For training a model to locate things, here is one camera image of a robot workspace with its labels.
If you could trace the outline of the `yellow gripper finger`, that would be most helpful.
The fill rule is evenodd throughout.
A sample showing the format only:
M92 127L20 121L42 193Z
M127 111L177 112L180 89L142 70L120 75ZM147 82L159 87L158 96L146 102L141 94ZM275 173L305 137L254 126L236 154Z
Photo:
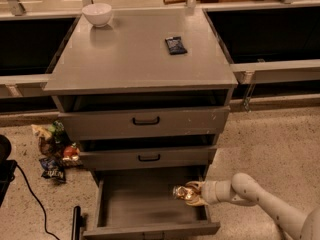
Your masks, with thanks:
M186 183L187 187L193 188L195 191L200 191L203 185L204 181L189 181Z
M195 197L193 199L186 200L186 204L189 205L189 206L198 207L198 206L207 205L207 202L203 198L197 196L197 197Z

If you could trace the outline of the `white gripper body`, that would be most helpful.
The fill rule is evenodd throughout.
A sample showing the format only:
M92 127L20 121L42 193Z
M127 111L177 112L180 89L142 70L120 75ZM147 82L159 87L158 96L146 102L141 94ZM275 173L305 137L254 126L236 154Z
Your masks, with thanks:
M201 188L201 197L208 205L230 202L232 200L231 181L205 181Z

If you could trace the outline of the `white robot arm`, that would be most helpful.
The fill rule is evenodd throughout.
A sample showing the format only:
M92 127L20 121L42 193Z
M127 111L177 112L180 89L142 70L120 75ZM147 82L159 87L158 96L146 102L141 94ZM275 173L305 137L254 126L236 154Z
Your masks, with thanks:
M258 205L294 240L320 240L320 208L306 215L263 189L245 173L237 173L224 181L190 181L183 186L182 196L192 206L222 202Z

